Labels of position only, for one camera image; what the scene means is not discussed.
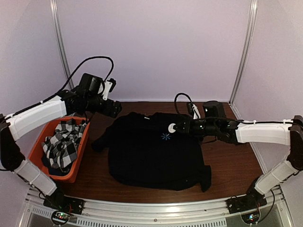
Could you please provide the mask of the round gold brooch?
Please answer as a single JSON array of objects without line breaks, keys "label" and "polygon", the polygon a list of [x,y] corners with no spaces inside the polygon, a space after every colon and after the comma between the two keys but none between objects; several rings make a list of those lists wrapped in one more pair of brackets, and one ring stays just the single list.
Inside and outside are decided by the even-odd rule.
[{"label": "round gold brooch", "polygon": [[169,126],[168,126],[168,131],[169,131],[169,133],[175,133],[176,132],[176,130],[174,129],[174,126],[175,126],[176,124],[175,123],[171,123]]}]

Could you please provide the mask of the black t-shirt blue logo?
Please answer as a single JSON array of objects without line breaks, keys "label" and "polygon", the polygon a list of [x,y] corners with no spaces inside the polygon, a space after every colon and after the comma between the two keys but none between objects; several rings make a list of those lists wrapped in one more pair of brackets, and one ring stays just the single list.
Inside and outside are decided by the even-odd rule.
[{"label": "black t-shirt blue logo", "polygon": [[115,119],[91,147],[96,152],[108,149],[109,173],[122,184],[175,191],[199,184],[206,192],[212,170],[204,163],[199,140],[168,131],[170,124],[189,118],[131,112]]}]

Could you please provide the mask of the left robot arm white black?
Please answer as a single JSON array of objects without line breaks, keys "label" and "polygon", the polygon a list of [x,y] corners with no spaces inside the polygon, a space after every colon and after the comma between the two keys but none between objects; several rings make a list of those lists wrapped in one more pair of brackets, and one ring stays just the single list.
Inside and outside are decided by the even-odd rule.
[{"label": "left robot arm white black", "polygon": [[122,110],[118,101],[108,98],[116,86],[113,78],[102,79],[85,73],[72,90],[62,90],[48,101],[21,113],[0,116],[0,162],[31,185],[50,196],[49,201],[58,210],[68,206],[68,199],[60,194],[56,183],[27,159],[16,144],[22,136],[52,120],[71,114],[100,113],[112,118]]}]

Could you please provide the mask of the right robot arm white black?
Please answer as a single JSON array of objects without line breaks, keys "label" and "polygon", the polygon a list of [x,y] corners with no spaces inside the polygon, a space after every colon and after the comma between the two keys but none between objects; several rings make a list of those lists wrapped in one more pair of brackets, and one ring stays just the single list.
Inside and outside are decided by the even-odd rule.
[{"label": "right robot arm white black", "polygon": [[229,144],[251,142],[272,143],[289,146],[290,153],[269,172],[257,178],[243,197],[246,208],[254,208],[272,188],[303,169],[303,118],[282,121],[245,121],[227,118],[224,106],[218,101],[203,104],[202,118],[197,107],[189,103],[190,117],[168,126],[170,133],[187,133],[204,138],[214,136]]}]

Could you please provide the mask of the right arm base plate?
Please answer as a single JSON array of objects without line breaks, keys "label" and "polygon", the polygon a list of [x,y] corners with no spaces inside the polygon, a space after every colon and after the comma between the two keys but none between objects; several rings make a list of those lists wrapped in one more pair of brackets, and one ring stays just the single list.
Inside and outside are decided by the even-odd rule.
[{"label": "right arm base plate", "polygon": [[267,205],[267,200],[261,196],[252,194],[227,199],[226,205],[230,214],[244,212],[248,210],[256,210],[260,206]]}]

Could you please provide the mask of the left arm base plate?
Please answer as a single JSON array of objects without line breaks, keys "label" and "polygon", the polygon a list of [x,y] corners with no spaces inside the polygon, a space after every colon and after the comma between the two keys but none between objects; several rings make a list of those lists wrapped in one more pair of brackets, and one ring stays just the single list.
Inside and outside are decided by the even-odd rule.
[{"label": "left arm base plate", "polygon": [[54,210],[81,215],[84,208],[84,200],[63,196],[62,201],[54,201],[50,198],[44,199],[43,205]]}]

